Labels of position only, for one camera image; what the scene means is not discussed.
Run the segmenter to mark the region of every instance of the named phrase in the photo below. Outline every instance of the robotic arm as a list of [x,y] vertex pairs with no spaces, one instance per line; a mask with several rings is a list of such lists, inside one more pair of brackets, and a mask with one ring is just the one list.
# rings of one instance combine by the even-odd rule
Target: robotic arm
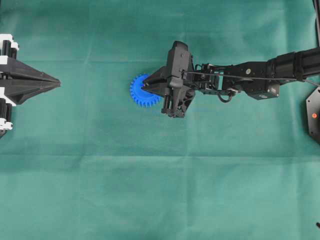
[[268,61],[249,61],[238,65],[195,65],[188,46],[173,43],[166,66],[144,80],[143,90],[164,98],[161,112],[172,118],[183,118],[196,91],[217,95],[228,103],[244,91],[256,100],[277,98],[280,86],[320,75],[320,47],[291,52]]
[[12,108],[60,87],[60,81],[17,60],[19,45],[0,34],[0,138],[13,129]]

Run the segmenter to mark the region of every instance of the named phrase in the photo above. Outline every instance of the blue gear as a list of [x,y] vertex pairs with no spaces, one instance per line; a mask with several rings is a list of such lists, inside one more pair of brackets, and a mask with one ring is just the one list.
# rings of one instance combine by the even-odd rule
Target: blue gear
[[143,81],[148,76],[149,76],[148,74],[140,74],[139,76],[136,76],[133,79],[133,82],[130,85],[130,93],[131,93],[132,99],[135,101],[136,104],[145,108],[148,108],[157,104],[161,99],[160,96],[149,93],[141,89],[144,86]]

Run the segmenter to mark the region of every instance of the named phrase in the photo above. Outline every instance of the green tablecloth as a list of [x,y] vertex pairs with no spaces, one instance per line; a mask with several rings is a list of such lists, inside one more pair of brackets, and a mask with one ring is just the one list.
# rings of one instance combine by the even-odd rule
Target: green tablecloth
[[129,92],[174,40],[195,63],[266,61],[315,48],[315,17],[311,0],[3,0],[18,59],[62,87],[16,107],[0,140],[0,239],[318,240],[313,86],[197,93],[184,119]]

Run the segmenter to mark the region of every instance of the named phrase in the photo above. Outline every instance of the metal bracket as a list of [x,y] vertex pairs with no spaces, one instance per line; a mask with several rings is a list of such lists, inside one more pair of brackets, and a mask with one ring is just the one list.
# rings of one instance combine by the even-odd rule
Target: metal bracket
[[306,99],[309,135],[320,144],[320,87]]

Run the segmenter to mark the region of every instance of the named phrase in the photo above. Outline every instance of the gear teeth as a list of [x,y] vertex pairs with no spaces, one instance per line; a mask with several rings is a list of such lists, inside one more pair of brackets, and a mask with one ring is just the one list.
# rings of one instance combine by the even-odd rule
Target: gear teeth
[[144,86],[143,81],[149,75],[144,73],[136,76],[130,83],[130,95],[133,101],[142,108],[150,108],[160,101],[160,97],[155,94],[146,93],[141,88]]

